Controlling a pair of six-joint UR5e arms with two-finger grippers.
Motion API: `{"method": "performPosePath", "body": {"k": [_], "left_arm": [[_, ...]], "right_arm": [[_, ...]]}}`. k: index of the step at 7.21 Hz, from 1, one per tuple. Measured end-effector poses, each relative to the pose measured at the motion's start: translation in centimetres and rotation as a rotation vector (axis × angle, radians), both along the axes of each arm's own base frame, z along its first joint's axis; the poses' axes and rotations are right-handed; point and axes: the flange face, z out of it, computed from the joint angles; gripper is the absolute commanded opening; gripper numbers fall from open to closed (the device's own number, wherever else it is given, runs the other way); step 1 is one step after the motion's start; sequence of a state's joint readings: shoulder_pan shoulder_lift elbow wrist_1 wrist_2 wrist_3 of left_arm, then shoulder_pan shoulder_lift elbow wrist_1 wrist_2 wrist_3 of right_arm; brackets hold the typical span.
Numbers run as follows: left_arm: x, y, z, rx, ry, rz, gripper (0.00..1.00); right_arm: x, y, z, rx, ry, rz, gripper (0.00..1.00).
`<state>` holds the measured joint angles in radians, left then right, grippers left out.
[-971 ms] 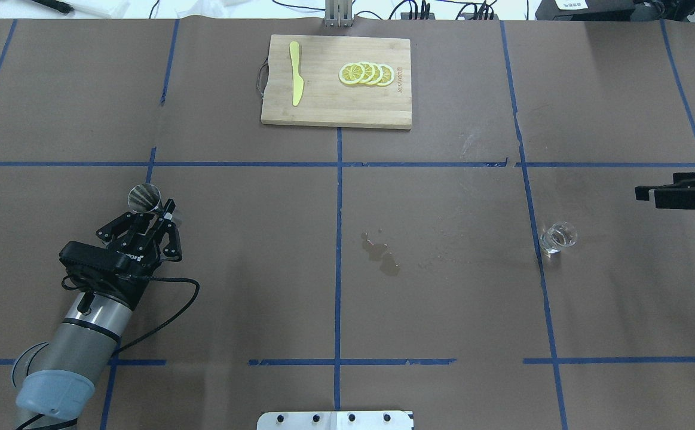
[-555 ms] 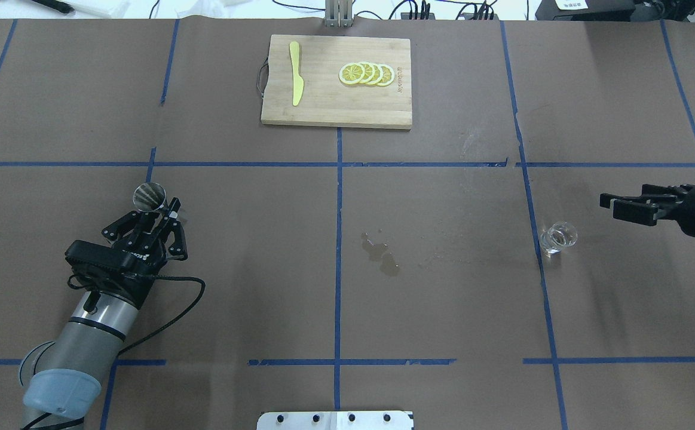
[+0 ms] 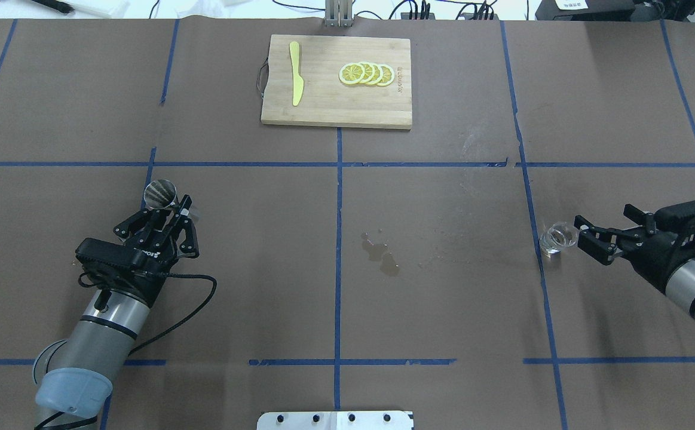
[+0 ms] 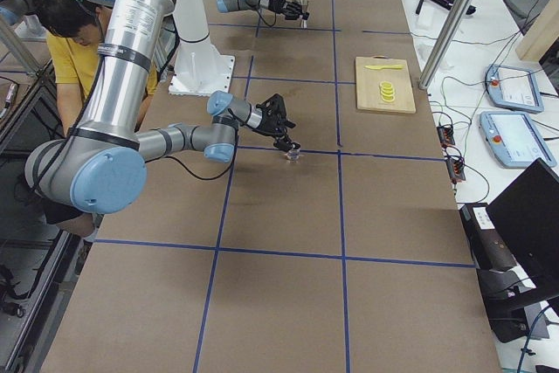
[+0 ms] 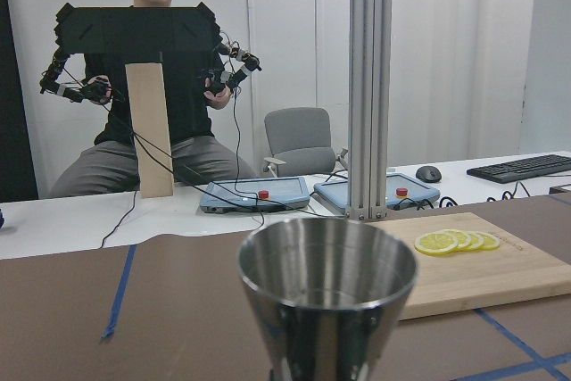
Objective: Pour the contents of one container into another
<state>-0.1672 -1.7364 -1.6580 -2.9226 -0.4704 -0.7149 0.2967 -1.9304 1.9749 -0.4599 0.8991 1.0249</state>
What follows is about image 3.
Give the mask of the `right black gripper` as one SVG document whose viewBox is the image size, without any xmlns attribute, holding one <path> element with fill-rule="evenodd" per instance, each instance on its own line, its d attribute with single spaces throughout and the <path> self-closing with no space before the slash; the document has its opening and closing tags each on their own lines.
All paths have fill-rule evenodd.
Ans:
<svg viewBox="0 0 695 430">
<path fill-rule="evenodd" d="M 616 258 L 625 259 L 658 292 L 667 292 L 675 273 L 695 260 L 695 222 L 689 222 L 681 232 L 660 231 L 655 215 L 633 204 L 623 207 L 623 217 L 634 226 L 602 228 L 576 215 L 573 227 L 580 231 L 577 247 L 603 266 L 610 266 Z"/>
</svg>

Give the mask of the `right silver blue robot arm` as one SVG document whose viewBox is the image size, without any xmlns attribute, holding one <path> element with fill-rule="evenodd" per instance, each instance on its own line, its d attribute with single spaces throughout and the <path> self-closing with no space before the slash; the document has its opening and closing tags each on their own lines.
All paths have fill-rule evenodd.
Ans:
<svg viewBox="0 0 695 430">
<path fill-rule="evenodd" d="M 602 228 L 577 215 L 577 245 L 600 264 L 622 258 L 647 283 L 695 320 L 695 199 L 645 212 L 626 204 L 633 228 Z"/>
</svg>

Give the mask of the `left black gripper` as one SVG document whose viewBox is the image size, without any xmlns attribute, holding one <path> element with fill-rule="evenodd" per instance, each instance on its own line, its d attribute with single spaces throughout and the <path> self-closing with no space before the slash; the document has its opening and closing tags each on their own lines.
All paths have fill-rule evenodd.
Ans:
<svg viewBox="0 0 695 430">
<path fill-rule="evenodd" d="M 183 257 L 200 255 L 197 230 L 191 218 L 192 198 L 185 194 L 175 213 L 142 208 L 116 225 L 113 232 L 126 247 L 145 251 L 146 265 L 126 275 L 129 287 L 141 299 L 156 299 L 166 281 L 166 274 Z"/>
</svg>

